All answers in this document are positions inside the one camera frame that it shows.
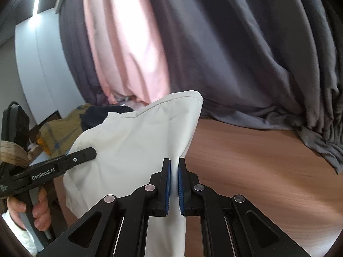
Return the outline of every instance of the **pink garment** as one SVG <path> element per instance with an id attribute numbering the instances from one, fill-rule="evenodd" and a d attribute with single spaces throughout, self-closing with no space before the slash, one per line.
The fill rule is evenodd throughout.
<path id="1" fill-rule="evenodd" d="M 149 0 L 84 0 L 95 69 L 110 102 L 152 103 L 170 93 L 167 60 Z"/>

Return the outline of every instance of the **wall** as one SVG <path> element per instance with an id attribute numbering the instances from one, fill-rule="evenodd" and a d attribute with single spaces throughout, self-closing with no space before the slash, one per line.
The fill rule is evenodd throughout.
<path id="1" fill-rule="evenodd" d="M 56 111 L 65 118 L 85 104 L 66 62 L 59 15 L 54 8 L 15 27 L 15 56 L 22 88 L 37 123 Z"/>
<path id="2" fill-rule="evenodd" d="M 7 16 L 0 30 L 0 47 L 11 37 L 14 37 L 15 19 L 13 14 Z"/>
<path id="3" fill-rule="evenodd" d="M 36 125 L 29 105 L 27 104 L 20 83 L 15 59 L 14 37 L 0 46 L 0 119 L 2 113 L 12 101 L 17 101 L 30 117 L 30 128 Z"/>

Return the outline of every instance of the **human hand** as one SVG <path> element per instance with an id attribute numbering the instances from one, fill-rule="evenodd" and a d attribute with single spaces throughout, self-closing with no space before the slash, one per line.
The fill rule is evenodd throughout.
<path id="1" fill-rule="evenodd" d="M 7 207 L 12 220 L 19 227 L 25 229 L 25 225 L 21 220 L 19 213 L 26 211 L 26 204 L 15 197 L 9 197 L 7 198 Z M 51 224 L 51 215 L 44 187 L 41 187 L 38 192 L 38 204 L 33 207 L 32 215 L 35 218 L 34 224 L 38 230 L 43 232 L 49 228 Z"/>

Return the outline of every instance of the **wooden surface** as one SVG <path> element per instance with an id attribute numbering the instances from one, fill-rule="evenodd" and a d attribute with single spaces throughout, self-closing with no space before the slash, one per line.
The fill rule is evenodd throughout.
<path id="1" fill-rule="evenodd" d="M 343 229 L 343 174 L 291 131 L 200 119 L 186 165 L 218 194 L 247 197 L 311 257 L 323 257 Z M 200 256 L 200 220 L 188 218 L 185 257 Z"/>
<path id="2" fill-rule="evenodd" d="M 68 209 L 66 206 L 66 193 L 63 186 L 63 175 L 57 178 L 54 178 L 54 185 L 56 190 L 56 195 L 58 198 L 58 202 L 60 204 L 63 216 L 66 220 L 66 224 L 70 227 L 73 223 L 75 223 L 78 219 L 77 217 Z"/>

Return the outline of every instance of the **gray garment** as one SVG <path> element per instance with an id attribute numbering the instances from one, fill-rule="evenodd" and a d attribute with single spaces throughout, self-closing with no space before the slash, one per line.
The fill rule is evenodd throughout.
<path id="1" fill-rule="evenodd" d="M 59 21 L 63 51 L 81 95 L 92 105 L 108 105 L 95 72 L 83 13 L 83 0 L 65 0 Z"/>
<path id="2" fill-rule="evenodd" d="M 199 91 L 222 122 L 297 130 L 342 172 L 337 36 L 321 0 L 151 3 L 173 92 Z"/>

